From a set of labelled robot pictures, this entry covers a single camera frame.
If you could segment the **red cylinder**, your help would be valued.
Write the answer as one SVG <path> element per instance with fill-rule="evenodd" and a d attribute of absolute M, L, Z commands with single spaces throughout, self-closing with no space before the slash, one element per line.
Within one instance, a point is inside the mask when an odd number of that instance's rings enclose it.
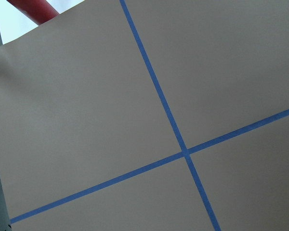
<path fill-rule="evenodd" d="M 37 25 L 44 24 L 59 15 L 59 12 L 46 0 L 7 1 Z"/>

